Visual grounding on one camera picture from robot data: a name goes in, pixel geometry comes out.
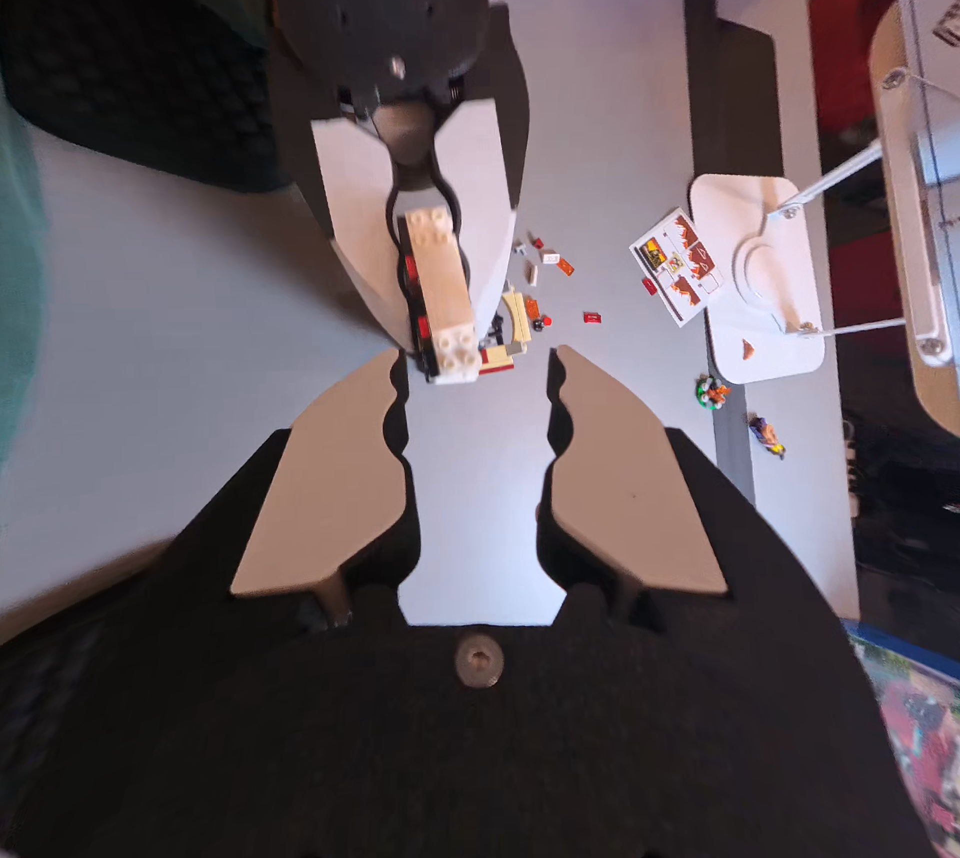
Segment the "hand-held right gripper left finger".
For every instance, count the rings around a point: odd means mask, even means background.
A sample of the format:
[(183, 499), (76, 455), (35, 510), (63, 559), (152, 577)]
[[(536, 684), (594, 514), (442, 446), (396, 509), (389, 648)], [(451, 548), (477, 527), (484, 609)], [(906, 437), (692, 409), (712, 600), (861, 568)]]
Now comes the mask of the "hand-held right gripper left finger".
[(230, 585), (236, 598), (392, 589), (421, 541), (407, 442), (406, 364), (384, 351), (294, 420)]

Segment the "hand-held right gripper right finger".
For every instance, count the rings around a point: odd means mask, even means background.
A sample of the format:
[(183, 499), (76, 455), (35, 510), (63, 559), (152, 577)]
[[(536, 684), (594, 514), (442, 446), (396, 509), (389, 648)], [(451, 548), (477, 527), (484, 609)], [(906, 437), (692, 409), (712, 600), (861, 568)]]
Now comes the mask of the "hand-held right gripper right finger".
[(574, 350), (551, 351), (555, 458), (537, 509), (551, 540), (628, 588), (721, 598), (728, 584), (666, 428), (626, 385)]

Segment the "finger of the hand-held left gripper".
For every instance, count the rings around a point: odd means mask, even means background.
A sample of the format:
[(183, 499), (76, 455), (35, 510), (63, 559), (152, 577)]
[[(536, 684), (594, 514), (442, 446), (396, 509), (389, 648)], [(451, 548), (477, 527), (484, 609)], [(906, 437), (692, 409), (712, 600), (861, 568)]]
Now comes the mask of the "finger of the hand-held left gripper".
[(400, 252), (388, 229), (395, 175), (388, 146), (347, 118), (313, 120), (311, 130), (332, 225), (332, 248), (366, 309), (409, 349), (409, 310)]
[(438, 176), (459, 209), (459, 245), (469, 270), (467, 286), (476, 337), (487, 335), (506, 281), (516, 223), (510, 204), (496, 103), (461, 103), (433, 141)]

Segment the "red tan brick toy truck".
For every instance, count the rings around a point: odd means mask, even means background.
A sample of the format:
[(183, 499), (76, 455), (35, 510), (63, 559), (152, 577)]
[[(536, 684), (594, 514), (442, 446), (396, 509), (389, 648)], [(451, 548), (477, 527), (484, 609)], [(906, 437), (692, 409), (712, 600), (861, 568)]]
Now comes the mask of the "red tan brick toy truck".
[(531, 342), (525, 296), (505, 280), (479, 335), (453, 218), (445, 207), (398, 219), (400, 287), (410, 313), (414, 359), (434, 385), (469, 384), (510, 372)]

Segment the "grey desk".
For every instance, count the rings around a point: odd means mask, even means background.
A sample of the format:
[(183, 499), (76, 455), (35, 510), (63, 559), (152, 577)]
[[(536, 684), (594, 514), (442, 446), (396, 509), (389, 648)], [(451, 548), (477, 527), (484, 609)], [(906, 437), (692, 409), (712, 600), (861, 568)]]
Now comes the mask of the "grey desk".
[[(678, 328), (629, 245), (695, 172), (684, 0), (505, 0), (529, 87), (518, 215), (574, 266), (535, 289), (553, 326), (510, 372), (411, 379), (406, 451), (421, 555), (416, 624), (549, 623), (535, 550), (549, 349), (570, 345), (716, 459)], [(62, 605), (177, 535), (272, 432), (389, 348), (296, 191), (211, 189), (28, 125), (46, 215), (46, 308), (2, 473), (2, 612)], [(584, 324), (583, 312), (602, 315)]]

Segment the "purple toy minifigure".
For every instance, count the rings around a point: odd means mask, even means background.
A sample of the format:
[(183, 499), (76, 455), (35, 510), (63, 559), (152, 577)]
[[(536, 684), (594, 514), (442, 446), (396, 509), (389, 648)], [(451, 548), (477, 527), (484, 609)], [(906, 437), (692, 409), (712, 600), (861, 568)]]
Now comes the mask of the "purple toy minifigure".
[(786, 446), (779, 440), (774, 426), (758, 414), (750, 416), (748, 427), (761, 447), (770, 455), (784, 460), (786, 458)]

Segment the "sticker sheet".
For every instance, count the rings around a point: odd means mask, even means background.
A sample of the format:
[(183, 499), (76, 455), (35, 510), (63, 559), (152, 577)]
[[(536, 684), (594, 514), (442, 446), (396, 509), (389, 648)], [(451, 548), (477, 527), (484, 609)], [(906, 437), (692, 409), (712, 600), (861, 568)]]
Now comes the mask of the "sticker sheet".
[(630, 254), (643, 278), (650, 277), (656, 283), (655, 297), (678, 327), (701, 315), (725, 286), (714, 249), (681, 207), (632, 242)]

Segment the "blue toy set box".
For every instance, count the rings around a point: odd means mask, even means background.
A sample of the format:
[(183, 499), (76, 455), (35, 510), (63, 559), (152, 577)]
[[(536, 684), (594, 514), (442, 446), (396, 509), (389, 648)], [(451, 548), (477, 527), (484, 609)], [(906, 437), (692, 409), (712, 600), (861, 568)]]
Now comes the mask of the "blue toy set box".
[(940, 856), (959, 855), (959, 665), (843, 622), (880, 708), (908, 796)]

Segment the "white metal rack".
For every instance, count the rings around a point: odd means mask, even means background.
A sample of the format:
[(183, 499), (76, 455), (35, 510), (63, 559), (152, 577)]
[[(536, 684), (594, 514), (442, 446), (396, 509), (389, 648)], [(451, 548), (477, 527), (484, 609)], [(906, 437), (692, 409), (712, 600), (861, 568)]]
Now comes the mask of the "white metal rack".
[(877, 137), (782, 200), (766, 220), (798, 218), (807, 204), (880, 162), (910, 341), (924, 366), (958, 369), (958, 95), (903, 65), (878, 86)]

